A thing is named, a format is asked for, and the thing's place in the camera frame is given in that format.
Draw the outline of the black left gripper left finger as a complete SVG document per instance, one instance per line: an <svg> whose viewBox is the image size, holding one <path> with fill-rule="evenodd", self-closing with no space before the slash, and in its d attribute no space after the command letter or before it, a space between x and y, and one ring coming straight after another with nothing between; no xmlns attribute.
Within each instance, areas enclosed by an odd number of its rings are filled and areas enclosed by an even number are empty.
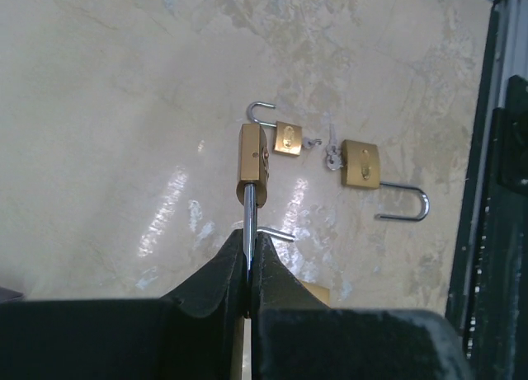
<svg viewBox="0 0 528 380"><path fill-rule="evenodd" d="M159 298L1 306L4 379L239 379L243 234Z"/></svg>

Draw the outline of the small long-shackle brass padlock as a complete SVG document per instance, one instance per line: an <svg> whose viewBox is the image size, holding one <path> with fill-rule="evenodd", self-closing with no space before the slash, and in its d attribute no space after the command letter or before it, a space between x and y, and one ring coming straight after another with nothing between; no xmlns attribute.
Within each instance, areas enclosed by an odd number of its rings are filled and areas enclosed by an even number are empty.
<svg viewBox="0 0 528 380"><path fill-rule="evenodd" d="M250 284L252 260L257 244L257 233L264 232L282 241L293 242L295 236L269 227L257 226L257 210L267 200L269 152L266 135L259 124L242 124L238 144L238 173L236 195L243 206L242 248L243 280Z"/></svg>

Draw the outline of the small silver keys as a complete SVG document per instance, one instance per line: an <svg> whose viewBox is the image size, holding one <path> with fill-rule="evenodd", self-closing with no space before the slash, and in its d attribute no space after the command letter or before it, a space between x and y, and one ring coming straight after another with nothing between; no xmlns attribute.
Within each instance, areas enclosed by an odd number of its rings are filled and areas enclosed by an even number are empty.
<svg viewBox="0 0 528 380"><path fill-rule="evenodd" d="M322 140L320 138L304 137L302 140L302 146L305 149L311 149L321 144L322 144Z"/></svg>

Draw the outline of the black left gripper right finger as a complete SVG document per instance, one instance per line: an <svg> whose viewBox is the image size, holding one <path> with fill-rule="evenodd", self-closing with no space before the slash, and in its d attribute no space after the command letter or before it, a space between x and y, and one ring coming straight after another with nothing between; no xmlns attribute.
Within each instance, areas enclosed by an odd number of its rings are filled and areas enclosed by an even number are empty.
<svg viewBox="0 0 528 380"><path fill-rule="evenodd" d="M331 308L257 236L252 260L255 379L471 379L449 322L422 309Z"/></svg>

